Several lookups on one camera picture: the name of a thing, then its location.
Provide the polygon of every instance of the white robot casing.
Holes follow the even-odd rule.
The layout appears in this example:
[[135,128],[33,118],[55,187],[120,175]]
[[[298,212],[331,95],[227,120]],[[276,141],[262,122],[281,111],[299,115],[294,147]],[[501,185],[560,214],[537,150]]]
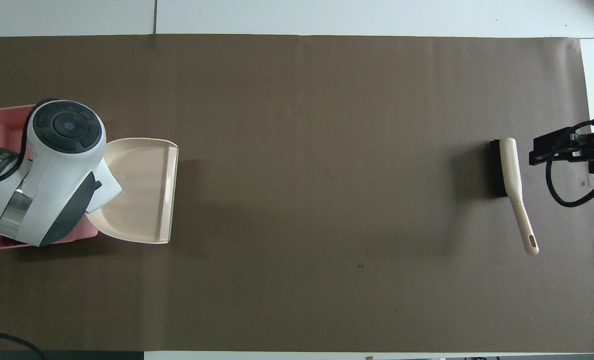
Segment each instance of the white robot casing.
[[[84,212],[105,205],[121,187],[103,158],[104,125],[85,105],[68,100],[37,104],[26,136],[32,161],[24,159],[0,181],[0,235],[44,246],[68,235]],[[11,162],[3,173],[12,167]]]

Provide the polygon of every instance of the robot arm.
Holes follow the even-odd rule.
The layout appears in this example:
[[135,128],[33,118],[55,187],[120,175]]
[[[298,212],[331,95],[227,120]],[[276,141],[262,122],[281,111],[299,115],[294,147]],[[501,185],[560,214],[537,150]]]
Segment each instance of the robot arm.
[[43,246],[68,235],[84,212],[102,207],[121,187],[103,159],[104,125],[88,107],[40,102],[24,134],[32,161],[22,153],[0,176],[0,235]]
[[567,162],[588,162],[588,172],[594,174],[594,132],[579,134],[578,130],[592,125],[594,120],[583,121],[577,125],[564,127],[548,134],[535,137],[532,141],[533,150],[528,154],[528,163],[536,166],[546,162],[546,185],[552,197],[560,205],[567,208],[578,207],[594,198],[594,189],[575,201],[563,200],[555,187],[551,168],[553,162],[566,160]]

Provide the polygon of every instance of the round button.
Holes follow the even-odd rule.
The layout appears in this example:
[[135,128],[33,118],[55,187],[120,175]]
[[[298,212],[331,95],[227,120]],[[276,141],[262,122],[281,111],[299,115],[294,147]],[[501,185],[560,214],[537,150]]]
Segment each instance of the round button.
[[34,124],[40,128],[45,128],[51,124],[53,116],[61,111],[64,110],[59,102],[51,102],[48,105],[43,105],[34,115]]
[[48,141],[48,143],[52,144],[54,148],[57,148],[56,150],[75,150],[75,141],[64,139],[63,137],[55,134],[54,132],[44,132],[43,138],[44,140]]
[[88,126],[88,132],[84,136],[81,137],[81,139],[79,140],[79,143],[84,148],[87,148],[93,144],[96,144],[96,141],[98,141],[98,136],[99,136],[99,126],[90,125],[90,126]]
[[64,112],[57,115],[52,125],[59,135],[67,138],[79,137],[86,130],[84,119],[72,112]]

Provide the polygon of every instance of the brush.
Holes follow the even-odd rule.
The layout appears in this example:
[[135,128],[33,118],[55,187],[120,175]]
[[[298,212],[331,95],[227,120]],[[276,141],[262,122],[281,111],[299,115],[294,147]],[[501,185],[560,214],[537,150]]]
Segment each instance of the brush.
[[533,227],[524,206],[517,141],[512,137],[493,140],[490,142],[490,153],[495,192],[499,198],[510,200],[526,253],[537,255],[539,246],[537,246],[535,233],[533,233]]

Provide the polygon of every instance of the black cable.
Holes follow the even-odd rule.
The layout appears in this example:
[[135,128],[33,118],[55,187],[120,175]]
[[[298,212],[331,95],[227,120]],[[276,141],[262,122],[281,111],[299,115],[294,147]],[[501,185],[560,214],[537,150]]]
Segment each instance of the black cable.
[[48,360],[48,358],[46,357],[46,354],[42,351],[42,349],[40,349],[37,346],[34,346],[34,344],[32,344],[32,342],[26,341],[24,339],[20,339],[19,337],[16,337],[13,335],[8,335],[7,333],[3,333],[3,332],[0,332],[0,339],[7,340],[9,342],[14,342],[17,344],[21,344],[21,345],[27,347],[28,349],[34,351],[37,355],[39,355],[39,357],[41,357],[42,360]]
[[28,112],[28,116],[25,118],[25,123],[23,123],[23,132],[21,134],[21,146],[19,149],[19,155],[17,156],[17,160],[15,161],[15,164],[13,165],[13,167],[10,168],[10,170],[6,171],[5,173],[2,173],[0,175],[0,182],[3,180],[6,180],[7,178],[9,178],[9,176],[11,176],[12,174],[15,174],[15,171],[19,170],[19,167],[21,166],[22,162],[24,161],[24,156],[26,155],[26,143],[27,143],[27,137],[28,137],[28,125],[30,123],[30,116],[31,114],[37,110],[39,107],[41,107],[41,105],[44,105],[50,101],[55,101],[55,100],[59,100],[58,98],[54,98],[54,97],[50,97],[50,98],[46,98],[44,100],[41,100],[39,102],[37,102],[37,104],[32,107],[32,110],[30,110],[30,112]]
[[555,145],[553,145],[552,149],[550,150],[550,153],[548,154],[548,159],[546,160],[546,186],[548,187],[548,191],[550,192],[552,198],[555,199],[555,201],[557,203],[559,203],[560,205],[562,205],[563,207],[575,208],[575,207],[578,207],[580,205],[587,203],[588,201],[590,201],[590,199],[594,198],[594,189],[592,189],[592,190],[588,191],[587,194],[585,194],[584,196],[582,196],[581,198],[579,198],[575,201],[566,201],[566,200],[562,199],[559,196],[559,194],[557,194],[557,191],[555,191],[555,187],[553,186],[553,173],[552,173],[553,160],[555,159],[555,155],[560,150],[560,146],[562,146],[563,142],[566,141],[566,139],[569,139],[569,137],[571,136],[572,133],[576,132],[577,130],[579,130],[585,126],[589,126],[589,125],[594,125],[594,120],[583,121],[583,122],[578,123],[575,126],[568,128],[568,130],[566,130],[564,133],[562,133],[562,135],[559,137],[559,139],[557,139],[557,141],[555,141]]
[[17,160],[15,161],[15,164],[13,165],[13,167],[11,167],[8,171],[6,171],[5,173],[2,173],[0,175],[0,182],[2,180],[6,180],[12,174],[15,174],[15,171],[19,170],[19,167],[21,166],[22,162],[24,161],[24,156],[26,155],[26,141],[27,141],[27,137],[28,137],[27,132],[28,132],[28,123],[29,122],[30,122],[30,116],[28,116],[28,118],[25,120],[25,123],[23,124],[23,133],[21,134],[21,148],[19,149],[19,155],[17,156]]

